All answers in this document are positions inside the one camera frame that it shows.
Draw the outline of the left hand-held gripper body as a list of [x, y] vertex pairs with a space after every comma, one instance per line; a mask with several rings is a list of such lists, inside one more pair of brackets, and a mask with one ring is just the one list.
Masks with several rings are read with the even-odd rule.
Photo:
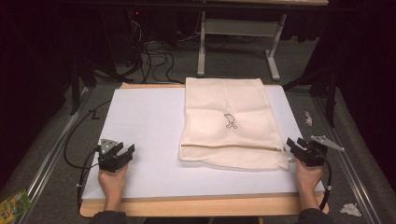
[[99, 168], [104, 171], [109, 171], [111, 173], [115, 173], [121, 167], [126, 165], [130, 160], [122, 157], [122, 154], [127, 150], [125, 150], [122, 154], [114, 155], [112, 152], [112, 148], [118, 144], [118, 142], [108, 139], [101, 139], [100, 141], [100, 149], [99, 149]]

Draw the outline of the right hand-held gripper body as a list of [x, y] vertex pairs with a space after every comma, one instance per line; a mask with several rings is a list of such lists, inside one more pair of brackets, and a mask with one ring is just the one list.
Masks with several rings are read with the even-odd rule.
[[306, 142], [308, 143], [307, 148], [302, 148], [298, 143], [296, 144], [300, 148], [300, 151], [294, 153], [294, 157], [307, 167], [322, 166], [325, 163], [329, 148], [338, 151], [345, 150], [325, 135], [311, 135], [309, 141]]

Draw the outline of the cream mesh laundry bag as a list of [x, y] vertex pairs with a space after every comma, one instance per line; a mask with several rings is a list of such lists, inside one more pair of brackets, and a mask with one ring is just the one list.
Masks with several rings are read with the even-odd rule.
[[242, 170], [289, 170], [262, 81], [187, 78], [179, 158]]

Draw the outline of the person's left hand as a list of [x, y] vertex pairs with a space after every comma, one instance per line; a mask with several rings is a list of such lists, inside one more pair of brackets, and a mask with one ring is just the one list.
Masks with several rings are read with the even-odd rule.
[[98, 182], [108, 201], [118, 201], [121, 199], [127, 170], [128, 166], [124, 165], [115, 173], [104, 170], [99, 171]]

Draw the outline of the person's right hand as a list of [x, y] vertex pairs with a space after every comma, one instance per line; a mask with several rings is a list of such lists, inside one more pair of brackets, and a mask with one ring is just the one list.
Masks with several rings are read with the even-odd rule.
[[323, 169], [321, 166], [307, 167], [296, 159], [296, 179], [300, 193], [313, 193], [320, 181]]

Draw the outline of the white table mat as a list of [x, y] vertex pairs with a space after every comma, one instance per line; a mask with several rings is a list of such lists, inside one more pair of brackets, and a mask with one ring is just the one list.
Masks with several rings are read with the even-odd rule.
[[223, 169], [181, 161], [185, 90], [117, 89], [100, 137], [135, 146], [123, 198], [160, 200], [253, 195], [296, 195], [295, 166], [288, 171]]

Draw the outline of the black metal stand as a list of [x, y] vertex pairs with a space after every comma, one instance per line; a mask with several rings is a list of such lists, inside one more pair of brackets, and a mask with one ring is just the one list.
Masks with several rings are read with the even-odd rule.
[[334, 126], [334, 107], [335, 102], [335, 91], [337, 82], [337, 71], [331, 68], [320, 68], [317, 71], [303, 75], [293, 81], [282, 86], [284, 91], [291, 90], [296, 86], [305, 85], [311, 83], [311, 89], [309, 93], [313, 97], [320, 97], [326, 95], [326, 107], [325, 117], [329, 124]]
[[72, 65], [71, 73], [71, 92], [73, 102], [70, 112], [71, 115], [75, 115], [80, 106], [80, 81], [82, 81], [84, 86], [87, 88], [93, 88], [97, 83], [90, 64], [82, 57], [77, 57]]

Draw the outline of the large crumpled white tissue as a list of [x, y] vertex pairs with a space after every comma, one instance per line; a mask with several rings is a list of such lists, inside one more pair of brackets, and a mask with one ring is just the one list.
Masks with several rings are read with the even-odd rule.
[[340, 212], [342, 214], [348, 214], [354, 217], [361, 217], [361, 212], [359, 211], [355, 203], [346, 203], [341, 208]]

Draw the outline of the green printed packet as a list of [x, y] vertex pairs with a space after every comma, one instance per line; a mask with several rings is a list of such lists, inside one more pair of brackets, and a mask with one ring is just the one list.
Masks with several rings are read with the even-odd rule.
[[0, 224], [9, 224], [32, 206], [26, 189], [20, 189], [0, 203]]

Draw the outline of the metal floor rail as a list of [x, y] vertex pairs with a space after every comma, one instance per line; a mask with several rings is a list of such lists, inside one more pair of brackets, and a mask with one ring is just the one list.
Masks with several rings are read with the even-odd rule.
[[78, 119], [72, 114], [71, 92], [66, 103], [44, 127], [16, 170], [15, 187], [26, 187], [32, 206], [11, 224], [86, 224], [77, 204], [78, 170], [63, 158], [64, 144]]
[[[323, 101], [318, 98], [313, 98], [313, 103], [317, 108], [321, 118], [328, 130], [329, 134], [327, 135], [328, 138], [333, 140], [336, 144], [342, 145], [339, 135], [335, 128], [330, 124], [326, 115], [325, 115], [325, 104]], [[366, 187], [364, 187], [363, 183], [361, 182], [358, 174], [353, 167], [353, 164], [350, 158], [347, 155], [347, 152], [344, 151], [336, 151], [337, 160], [340, 163], [340, 167], [344, 172], [344, 176], [347, 179], [347, 183], [350, 186], [354, 197], [358, 204], [358, 209], [361, 211], [362, 216], [364, 217], [367, 224], [382, 224], [382, 222], [378, 219], [378, 215], [373, 207], [371, 199], [367, 193]]]

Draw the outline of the white metal table frame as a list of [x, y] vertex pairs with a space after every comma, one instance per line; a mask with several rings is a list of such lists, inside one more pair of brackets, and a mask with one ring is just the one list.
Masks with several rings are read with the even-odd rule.
[[[202, 0], [204, 6], [210, 3], [247, 4], [250, 7], [326, 7], [329, 0]], [[287, 12], [281, 13], [276, 19], [265, 21], [248, 19], [213, 19], [200, 13], [201, 33], [198, 53], [197, 76], [205, 75], [205, 38], [207, 35], [236, 35], [253, 37], [271, 37], [272, 46], [264, 51], [272, 80], [279, 81], [280, 75], [274, 58], [276, 47], [285, 26]]]

